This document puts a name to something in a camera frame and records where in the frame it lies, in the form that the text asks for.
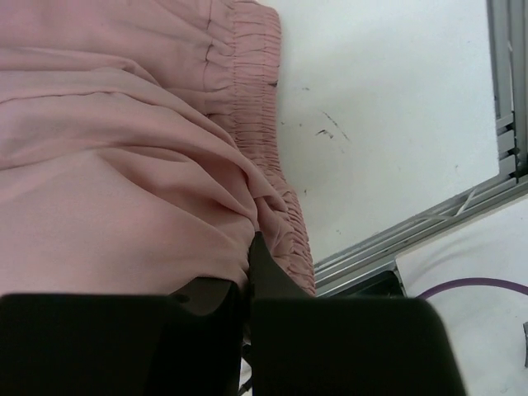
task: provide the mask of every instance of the gathered fabric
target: gathered fabric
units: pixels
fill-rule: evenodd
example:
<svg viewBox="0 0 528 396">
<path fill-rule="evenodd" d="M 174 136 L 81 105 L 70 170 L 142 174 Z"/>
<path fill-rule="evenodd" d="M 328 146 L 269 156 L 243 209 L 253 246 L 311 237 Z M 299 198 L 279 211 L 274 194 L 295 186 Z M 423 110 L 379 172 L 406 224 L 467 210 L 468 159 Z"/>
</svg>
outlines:
<svg viewBox="0 0 528 396">
<path fill-rule="evenodd" d="M 280 46 L 250 0 L 0 0 L 0 295 L 244 287 L 256 231 L 313 294 Z"/>
</svg>

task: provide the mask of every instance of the cable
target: cable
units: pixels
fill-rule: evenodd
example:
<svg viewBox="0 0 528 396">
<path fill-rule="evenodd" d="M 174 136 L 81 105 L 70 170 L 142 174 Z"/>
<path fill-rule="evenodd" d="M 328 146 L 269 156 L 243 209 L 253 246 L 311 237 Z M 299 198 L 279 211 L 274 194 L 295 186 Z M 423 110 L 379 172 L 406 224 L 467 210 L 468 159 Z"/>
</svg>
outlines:
<svg viewBox="0 0 528 396">
<path fill-rule="evenodd" d="M 250 379 L 248 379 L 239 389 L 238 389 L 238 396 L 242 396 L 243 394 L 245 394 L 246 392 L 249 391 L 249 389 L 251 389 L 253 386 L 253 377 L 251 377 Z"/>
<path fill-rule="evenodd" d="M 445 215 L 445 214 L 425 214 L 423 216 L 420 216 L 416 218 L 416 220 L 452 220 L 455 219 L 457 216 L 460 216 L 469 206 L 469 202 L 475 197 L 475 194 L 477 194 L 477 189 L 474 188 L 468 195 L 468 197 L 465 199 L 464 204 L 456 211 L 456 214 L 453 216 Z"/>
<path fill-rule="evenodd" d="M 242 346 L 242 358 L 246 361 L 246 363 L 249 364 L 251 367 L 252 359 L 251 359 L 251 344 L 244 343 Z M 253 386 L 253 375 L 249 377 L 249 379 L 242 384 L 242 386 L 238 389 L 238 396 L 242 396 L 246 392 L 249 391 Z"/>
<path fill-rule="evenodd" d="M 495 279 L 495 278 L 461 278 L 450 280 L 446 283 L 441 283 L 434 287 L 431 287 L 429 290 L 421 293 L 419 299 L 429 299 L 433 295 L 437 295 L 442 291 L 455 289 L 457 287 L 465 286 L 492 286 L 499 287 L 501 289 L 508 289 L 521 293 L 522 295 L 528 295 L 528 286 L 520 285 L 515 282 L 510 282 L 509 280 Z"/>
<path fill-rule="evenodd" d="M 528 322 L 522 325 L 525 330 L 525 339 L 526 339 L 526 358 L 525 358 L 525 368 L 528 369 Z"/>
</svg>

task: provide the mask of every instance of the black mark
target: black mark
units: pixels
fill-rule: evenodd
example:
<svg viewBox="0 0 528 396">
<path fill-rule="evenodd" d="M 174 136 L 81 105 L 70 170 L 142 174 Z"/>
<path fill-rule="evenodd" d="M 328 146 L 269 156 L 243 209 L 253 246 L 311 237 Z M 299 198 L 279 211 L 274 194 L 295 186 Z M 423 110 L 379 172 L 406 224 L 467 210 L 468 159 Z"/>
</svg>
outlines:
<svg viewBox="0 0 528 396">
<path fill-rule="evenodd" d="M 316 136 L 319 136 L 320 134 L 325 134 L 326 136 L 328 136 L 330 139 L 333 139 L 333 134 L 331 134 L 330 132 L 328 132 L 327 130 L 320 130 L 317 134 L 315 134 Z"/>
<path fill-rule="evenodd" d="M 525 339 L 526 339 L 526 349 L 528 350 L 528 322 L 522 325 L 522 328 L 525 331 Z M 526 352 L 526 359 L 525 359 L 525 368 L 528 369 L 528 351 Z"/>
<path fill-rule="evenodd" d="M 321 112 L 330 120 L 330 122 L 333 123 L 333 126 L 335 126 L 336 128 L 339 129 L 339 132 L 341 132 L 341 134 L 344 136 L 344 138 L 350 142 L 350 139 L 348 138 L 347 134 L 345 132 L 343 132 L 343 130 L 341 128 L 339 128 L 339 124 L 330 115 L 328 115 L 328 113 L 326 111 L 321 111 Z"/>
</svg>

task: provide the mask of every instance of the pink chiffon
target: pink chiffon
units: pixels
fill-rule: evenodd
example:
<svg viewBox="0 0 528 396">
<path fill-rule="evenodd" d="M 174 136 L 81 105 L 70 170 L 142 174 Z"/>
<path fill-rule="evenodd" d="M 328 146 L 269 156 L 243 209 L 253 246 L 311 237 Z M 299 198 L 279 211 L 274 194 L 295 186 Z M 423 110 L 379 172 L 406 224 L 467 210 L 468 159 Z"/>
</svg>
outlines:
<svg viewBox="0 0 528 396">
<path fill-rule="evenodd" d="M 258 230 L 314 293 L 280 43 L 248 0 L 0 0 L 0 295 L 242 287 Z"/>
</svg>

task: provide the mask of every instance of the white surface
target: white surface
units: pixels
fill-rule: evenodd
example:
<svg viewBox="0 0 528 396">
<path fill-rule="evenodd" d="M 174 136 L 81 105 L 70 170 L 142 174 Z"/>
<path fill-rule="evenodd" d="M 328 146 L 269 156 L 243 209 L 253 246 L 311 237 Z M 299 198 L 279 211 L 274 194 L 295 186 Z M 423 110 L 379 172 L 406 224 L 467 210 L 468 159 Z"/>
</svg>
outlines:
<svg viewBox="0 0 528 396">
<path fill-rule="evenodd" d="M 281 18 L 280 159 L 315 261 L 497 174 L 485 0 L 261 3 Z"/>
<path fill-rule="evenodd" d="M 409 295 L 463 277 L 528 285 L 528 199 L 486 215 L 398 257 Z M 524 367 L 528 297 L 471 286 L 431 297 L 444 320 L 470 395 L 528 394 Z"/>
<path fill-rule="evenodd" d="M 238 382 L 238 387 L 241 387 L 246 383 L 247 380 L 251 378 L 251 366 L 246 363 L 244 359 L 240 362 L 240 380 Z M 249 389 L 244 396 L 253 396 L 253 389 Z"/>
</svg>

